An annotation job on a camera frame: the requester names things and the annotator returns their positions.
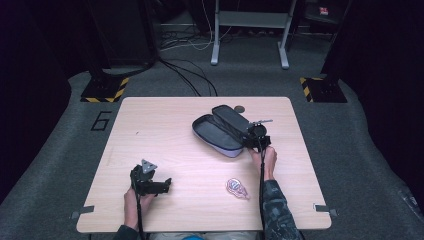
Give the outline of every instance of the hand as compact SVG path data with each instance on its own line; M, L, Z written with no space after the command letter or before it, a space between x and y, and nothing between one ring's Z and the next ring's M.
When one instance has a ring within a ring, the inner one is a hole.
M150 203L152 202L154 197L155 197L154 194L147 194L146 196L140 196L140 206L141 206L142 215L145 215L147 213ZM124 200L125 200L124 225L138 231L137 200L135 198L134 189L132 188L128 189L128 191L124 194Z
M252 156L253 163L261 174L261 153L249 148L247 149ZM264 181L274 179L275 162L277 161L277 152L273 147L268 146L265 150L264 159Z

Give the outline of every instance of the table top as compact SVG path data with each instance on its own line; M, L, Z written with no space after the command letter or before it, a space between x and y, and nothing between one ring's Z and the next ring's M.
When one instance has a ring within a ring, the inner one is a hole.
M158 166L153 181L172 178L143 218L146 232L261 230L259 174L247 150L229 158L194 135L191 124L225 104L243 106L249 121L265 123L278 153L274 177L299 229L326 229L328 213L296 116L285 97L130 97L122 102L81 214L82 233L116 232L124 221L130 172L145 159ZM250 200L236 198L226 182L237 178Z

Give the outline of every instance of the sleeve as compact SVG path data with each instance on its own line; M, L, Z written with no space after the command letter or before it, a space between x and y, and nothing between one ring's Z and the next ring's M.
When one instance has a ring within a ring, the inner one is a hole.
M266 240L303 239L276 180L264 182L262 209Z
M118 232L116 232L113 240L136 240L138 237L138 232L128 226L121 225Z

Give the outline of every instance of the person's left hand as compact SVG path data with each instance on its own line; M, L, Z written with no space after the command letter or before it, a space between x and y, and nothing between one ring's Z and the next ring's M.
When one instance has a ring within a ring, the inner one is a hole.
M142 215L147 213L150 203L152 202L155 194L147 194L145 196L140 196L140 206ZM124 194L124 213L125 220L124 225L138 231L138 213L137 213L137 200L135 198L135 191L130 187L128 191Z

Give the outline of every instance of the eyeglass case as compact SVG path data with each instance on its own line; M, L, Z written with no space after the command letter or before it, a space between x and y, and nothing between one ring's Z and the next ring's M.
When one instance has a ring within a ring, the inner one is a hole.
M249 121L227 105L212 108L212 114L196 119L193 132L204 142L227 157L237 157L243 151L243 135Z

